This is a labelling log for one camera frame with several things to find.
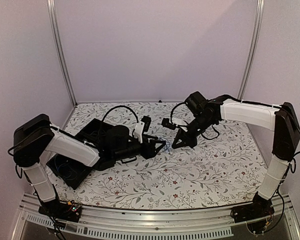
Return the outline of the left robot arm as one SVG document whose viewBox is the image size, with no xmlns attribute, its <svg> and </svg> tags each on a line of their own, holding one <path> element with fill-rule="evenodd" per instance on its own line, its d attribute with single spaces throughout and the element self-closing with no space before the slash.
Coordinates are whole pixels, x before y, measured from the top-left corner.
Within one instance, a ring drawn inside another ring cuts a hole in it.
<svg viewBox="0 0 300 240">
<path fill-rule="evenodd" d="M 14 131 L 13 146 L 7 153 L 28 177 L 45 209 L 53 217 L 60 217 L 64 205 L 40 162 L 43 152 L 64 156 L 97 171 L 112 168 L 117 161 L 133 162 L 137 156 L 151 159 L 166 141 L 147 134 L 152 121 L 149 116 L 135 120 L 134 129 L 129 130 L 125 125 L 93 119 L 74 136 L 52 124 L 49 116 L 42 113 Z"/>
</svg>

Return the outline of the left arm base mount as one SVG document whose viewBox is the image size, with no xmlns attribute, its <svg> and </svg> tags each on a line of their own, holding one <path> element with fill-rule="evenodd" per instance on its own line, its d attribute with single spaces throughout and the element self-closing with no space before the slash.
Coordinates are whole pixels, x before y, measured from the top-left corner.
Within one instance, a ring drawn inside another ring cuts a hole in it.
<svg viewBox="0 0 300 240">
<path fill-rule="evenodd" d="M 41 202 L 38 212 L 51 218 L 78 223 L 82 214 L 82 205 L 73 200 L 62 202 L 54 199 L 49 202 Z"/>
</svg>

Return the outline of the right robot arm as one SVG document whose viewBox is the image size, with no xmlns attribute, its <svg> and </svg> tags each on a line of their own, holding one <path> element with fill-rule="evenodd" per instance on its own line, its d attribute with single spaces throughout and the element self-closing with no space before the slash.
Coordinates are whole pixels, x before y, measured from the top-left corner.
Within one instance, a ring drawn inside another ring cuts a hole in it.
<svg viewBox="0 0 300 240">
<path fill-rule="evenodd" d="M 269 104 L 237 99 L 228 94 L 207 99 L 199 91 L 190 94 L 180 104 L 185 105 L 192 113 L 191 122 L 175 118 L 173 111 L 162 121 L 168 128 L 177 129 L 172 144 L 174 149 L 194 148 L 198 144 L 199 135 L 222 121 L 248 125 L 262 152 L 266 150 L 266 145 L 261 141 L 265 140 L 270 144 L 267 172 L 248 208 L 252 218 L 259 218 L 268 210 L 273 196 L 279 192 L 288 173 L 294 174 L 297 170 L 300 124 L 294 106 L 290 102 Z"/>
</svg>

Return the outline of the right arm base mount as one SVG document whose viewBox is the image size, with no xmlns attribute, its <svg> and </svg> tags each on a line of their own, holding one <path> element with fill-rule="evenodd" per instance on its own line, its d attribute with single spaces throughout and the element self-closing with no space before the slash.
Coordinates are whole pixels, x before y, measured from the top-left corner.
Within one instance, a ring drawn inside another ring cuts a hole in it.
<svg viewBox="0 0 300 240">
<path fill-rule="evenodd" d="M 246 205 L 235 206 L 231 209 L 230 216 L 235 223 L 246 222 L 270 216 L 274 213 L 271 200 L 265 202 L 252 202 Z"/>
</svg>

